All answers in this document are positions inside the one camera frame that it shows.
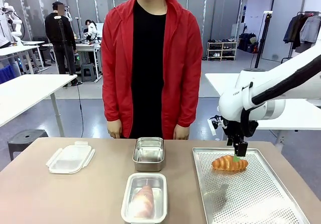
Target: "man's left hand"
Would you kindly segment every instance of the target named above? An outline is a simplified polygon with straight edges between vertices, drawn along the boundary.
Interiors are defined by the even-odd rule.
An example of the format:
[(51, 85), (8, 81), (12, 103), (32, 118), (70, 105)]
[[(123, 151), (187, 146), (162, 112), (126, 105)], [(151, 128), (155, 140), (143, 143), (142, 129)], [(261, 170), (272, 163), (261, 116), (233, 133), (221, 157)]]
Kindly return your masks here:
[(174, 129), (174, 140), (188, 140), (190, 136), (190, 127), (184, 128), (180, 125), (176, 125)]

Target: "bread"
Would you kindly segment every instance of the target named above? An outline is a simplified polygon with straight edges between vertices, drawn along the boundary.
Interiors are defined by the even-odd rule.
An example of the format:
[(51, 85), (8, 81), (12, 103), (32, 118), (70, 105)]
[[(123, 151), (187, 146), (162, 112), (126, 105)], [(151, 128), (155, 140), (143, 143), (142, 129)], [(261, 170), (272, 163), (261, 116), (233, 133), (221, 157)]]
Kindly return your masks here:
[(238, 162), (233, 161), (233, 156), (225, 155), (212, 162), (214, 170), (226, 170), (226, 171), (238, 171), (244, 170), (249, 162), (246, 160), (239, 160)]
[(154, 212), (154, 196), (149, 185), (144, 186), (132, 199), (130, 214), (135, 218), (151, 218)]

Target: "shoe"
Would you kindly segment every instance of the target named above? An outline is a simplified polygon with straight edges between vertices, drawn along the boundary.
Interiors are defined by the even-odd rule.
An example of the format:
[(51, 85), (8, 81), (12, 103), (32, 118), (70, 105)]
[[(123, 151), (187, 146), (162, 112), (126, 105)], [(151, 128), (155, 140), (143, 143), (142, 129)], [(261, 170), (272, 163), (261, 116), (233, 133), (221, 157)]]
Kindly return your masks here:
[(82, 82), (74, 82), (71, 84), (72, 87), (82, 85)]

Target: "man's right hand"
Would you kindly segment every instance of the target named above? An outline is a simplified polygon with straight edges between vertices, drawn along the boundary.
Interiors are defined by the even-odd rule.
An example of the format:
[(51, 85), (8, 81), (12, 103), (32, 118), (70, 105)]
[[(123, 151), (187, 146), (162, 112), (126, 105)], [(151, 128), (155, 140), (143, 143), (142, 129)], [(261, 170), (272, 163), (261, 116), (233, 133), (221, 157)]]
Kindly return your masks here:
[(120, 120), (107, 121), (107, 129), (112, 138), (120, 139), (122, 133), (122, 125)]

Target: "red jacket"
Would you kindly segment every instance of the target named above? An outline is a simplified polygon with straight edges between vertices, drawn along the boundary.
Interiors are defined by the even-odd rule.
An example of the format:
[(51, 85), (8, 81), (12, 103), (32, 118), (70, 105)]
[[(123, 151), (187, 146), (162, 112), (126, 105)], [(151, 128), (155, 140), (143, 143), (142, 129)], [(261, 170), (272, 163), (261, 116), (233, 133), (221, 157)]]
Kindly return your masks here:
[[(203, 50), (196, 18), (176, 0), (166, 2), (162, 130), (164, 139), (173, 139), (176, 124), (188, 127), (195, 120)], [(107, 121), (121, 120), (122, 134), (126, 138), (133, 121), (134, 3), (135, 0), (129, 0), (108, 13), (101, 43), (105, 116)]]

